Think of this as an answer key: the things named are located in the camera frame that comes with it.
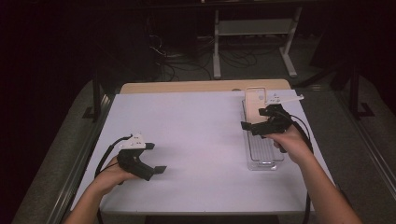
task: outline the wrist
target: wrist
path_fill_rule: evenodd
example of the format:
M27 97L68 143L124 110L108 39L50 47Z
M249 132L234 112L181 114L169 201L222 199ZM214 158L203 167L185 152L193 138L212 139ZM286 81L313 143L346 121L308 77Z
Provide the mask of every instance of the wrist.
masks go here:
M103 197L106 194L106 190L101 188L99 183L97 183L95 180L91 182L86 190L94 197Z

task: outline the hand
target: hand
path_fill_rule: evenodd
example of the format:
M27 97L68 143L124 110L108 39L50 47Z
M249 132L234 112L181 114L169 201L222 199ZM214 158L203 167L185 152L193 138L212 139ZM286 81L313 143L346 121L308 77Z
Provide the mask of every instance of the hand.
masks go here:
M309 147L306 145L300 132L294 125L291 125L284 133L270 133L264 137L274 140L275 147L282 146L289 152L292 161L300 164L305 158L313 156Z
M105 195L119 183L133 178L136 178L136 176L122 170L118 165L117 157L114 157L107 167L91 182L89 188L101 195Z

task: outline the clear plastic container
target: clear plastic container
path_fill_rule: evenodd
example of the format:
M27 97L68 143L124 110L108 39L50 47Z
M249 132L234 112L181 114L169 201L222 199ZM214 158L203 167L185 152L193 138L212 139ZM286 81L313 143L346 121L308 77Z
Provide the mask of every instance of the clear plastic container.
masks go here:
M244 112L242 120L246 121L245 101L242 102ZM247 168L251 171L274 171L284 160L283 153L279 148L274 147L274 141L269 138L262 138L259 135L253 136L251 132L243 131L245 138L245 148L247 154Z

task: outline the white object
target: white object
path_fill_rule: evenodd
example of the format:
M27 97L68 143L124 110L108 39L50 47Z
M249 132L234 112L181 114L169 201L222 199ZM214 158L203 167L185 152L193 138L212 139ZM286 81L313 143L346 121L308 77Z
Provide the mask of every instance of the white object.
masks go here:
M139 148L146 148L146 143L141 133L134 134L128 140L122 141L120 145L120 149L139 149Z
M282 95L282 96L280 96L280 95L274 94L267 98L267 101L265 102L265 104L266 105L280 105L280 104L283 104L286 102L300 101L303 99L304 99L304 96L302 94L298 95L298 96L296 96L296 95Z

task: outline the dark floor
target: dark floor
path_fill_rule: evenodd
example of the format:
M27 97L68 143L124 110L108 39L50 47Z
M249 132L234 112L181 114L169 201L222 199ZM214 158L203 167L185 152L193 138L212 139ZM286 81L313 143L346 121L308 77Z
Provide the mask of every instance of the dark floor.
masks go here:
M202 39L204 43L210 41L210 38ZM259 46L254 39L246 41L243 47L232 40L222 42L222 79L285 78L294 85L322 71L309 65L318 43L315 37L297 37L293 42L290 57L298 73L296 78L288 76L281 61L277 50L282 43L281 38L265 37ZM209 80L213 73L210 52L203 48L198 58L188 55L166 60L163 76L158 81ZM176 57L180 52L170 51L169 54ZM380 167L367 147L367 140L362 138L364 134L361 134L360 126L373 138L389 169L395 171L393 146L396 143L392 136L396 132L396 119L381 101L375 87L365 78L361 78L360 101L368 103L375 117L362 118L361 121L353 119L344 103L348 98L348 87L333 91L330 88L333 76L329 74L312 85L296 89L304 95L302 105L323 158L332 178L346 193L364 223L393 223L396 220L394 193L384 180L385 176L379 172ZM81 118L86 107L92 104L91 87L91 83L87 84L70 108L14 223L47 223L50 213L54 212L52 208L64 193L64 182L68 180L73 161L93 129L89 120ZM144 221L144 217L105 215L105 223ZM279 216L279 222L300 223L302 214ZM311 223L317 223L315 217Z

